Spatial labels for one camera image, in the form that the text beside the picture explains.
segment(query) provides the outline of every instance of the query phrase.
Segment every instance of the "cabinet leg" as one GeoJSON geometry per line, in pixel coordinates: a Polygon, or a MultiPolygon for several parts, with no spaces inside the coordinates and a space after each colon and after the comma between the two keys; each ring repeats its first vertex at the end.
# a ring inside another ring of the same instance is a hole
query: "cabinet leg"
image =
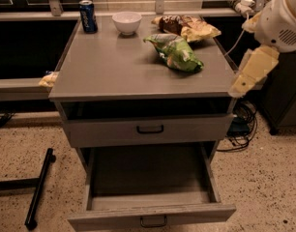
{"type": "Polygon", "coordinates": [[[277,135],[279,133],[279,130],[278,129],[276,129],[276,128],[271,128],[270,129],[270,134],[271,135],[277,135]]]}

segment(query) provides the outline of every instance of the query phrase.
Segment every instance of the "black metal stand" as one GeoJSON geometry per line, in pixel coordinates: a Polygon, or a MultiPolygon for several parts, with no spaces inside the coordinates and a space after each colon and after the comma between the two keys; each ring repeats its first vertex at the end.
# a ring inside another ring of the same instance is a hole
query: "black metal stand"
{"type": "Polygon", "coordinates": [[[55,162],[55,160],[56,160],[56,157],[53,155],[53,149],[49,148],[47,149],[39,178],[0,182],[0,190],[35,188],[30,209],[24,223],[29,230],[35,229],[38,225],[38,223],[35,221],[34,216],[36,214],[38,204],[41,198],[41,194],[44,186],[44,180],[45,180],[45,176],[47,174],[49,165],[51,162],[55,162]]]}

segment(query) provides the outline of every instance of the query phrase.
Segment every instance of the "cabinet top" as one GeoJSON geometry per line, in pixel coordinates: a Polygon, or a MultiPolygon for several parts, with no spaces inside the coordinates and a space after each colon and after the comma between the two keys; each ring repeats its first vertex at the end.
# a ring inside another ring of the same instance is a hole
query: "cabinet top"
{"type": "Polygon", "coordinates": [[[85,34],[79,25],[49,98],[60,102],[189,97],[226,97],[233,70],[213,39],[193,43],[204,63],[198,73],[169,69],[143,39],[161,31],[142,18],[136,34],[126,37],[110,16],[97,17],[99,31],[85,34]]]}

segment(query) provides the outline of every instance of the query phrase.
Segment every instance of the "white bowl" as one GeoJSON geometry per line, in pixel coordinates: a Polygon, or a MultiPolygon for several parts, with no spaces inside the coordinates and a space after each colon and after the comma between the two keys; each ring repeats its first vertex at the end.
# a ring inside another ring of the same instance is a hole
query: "white bowl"
{"type": "Polygon", "coordinates": [[[139,27],[141,15],[136,12],[120,12],[114,14],[112,20],[119,32],[132,35],[139,27]]]}

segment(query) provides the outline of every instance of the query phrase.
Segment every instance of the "gray cabinet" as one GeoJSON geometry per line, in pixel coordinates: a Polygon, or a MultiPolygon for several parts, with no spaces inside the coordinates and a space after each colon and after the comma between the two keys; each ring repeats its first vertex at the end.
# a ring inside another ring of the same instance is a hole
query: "gray cabinet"
{"type": "Polygon", "coordinates": [[[120,35],[109,16],[99,32],[79,27],[49,98],[87,171],[76,231],[226,221],[210,162],[233,118],[233,71],[214,40],[193,45],[205,68],[168,69],[143,38],[144,16],[120,35]]]}

